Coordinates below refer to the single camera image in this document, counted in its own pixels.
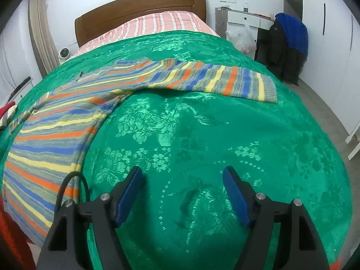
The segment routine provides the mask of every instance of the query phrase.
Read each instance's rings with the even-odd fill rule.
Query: pillow
[[[0,119],[0,130],[4,130],[8,124],[10,123],[11,119],[13,118],[14,114],[16,113],[17,105],[13,105],[9,108],[4,115]]]

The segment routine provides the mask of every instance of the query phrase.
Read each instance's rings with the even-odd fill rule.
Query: beige curtain
[[[29,26],[39,69],[49,74],[59,66],[59,58],[47,23],[45,0],[29,0]]]

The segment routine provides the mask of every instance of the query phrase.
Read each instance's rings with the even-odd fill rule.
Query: plastic bag
[[[230,41],[234,47],[245,55],[256,51],[256,42],[251,33],[250,26],[245,21],[245,27],[237,33],[230,33],[226,31],[226,39]]]

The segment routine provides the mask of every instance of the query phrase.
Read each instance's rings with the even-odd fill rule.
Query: blue gripper pad
[[[251,219],[249,217],[248,204],[228,168],[225,168],[223,171],[223,183],[237,218],[245,226],[249,226]]]
[[[123,183],[128,184],[116,205],[115,222],[118,226],[124,223],[127,216],[129,216],[137,193],[143,183],[143,171],[139,167],[134,167]]]

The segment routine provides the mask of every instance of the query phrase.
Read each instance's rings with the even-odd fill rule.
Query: floor
[[[352,160],[347,156],[358,144],[356,139],[352,139],[346,144],[345,139],[348,137],[343,125],[325,104],[325,102],[303,81],[299,80],[299,86],[288,85],[302,99],[303,104],[316,119],[323,131],[329,135],[330,140],[338,150],[343,159],[347,172],[349,174],[353,215],[350,230],[340,254],[341,265],[343,266],[350,257],[350,251],[360,238],[360,152]]]

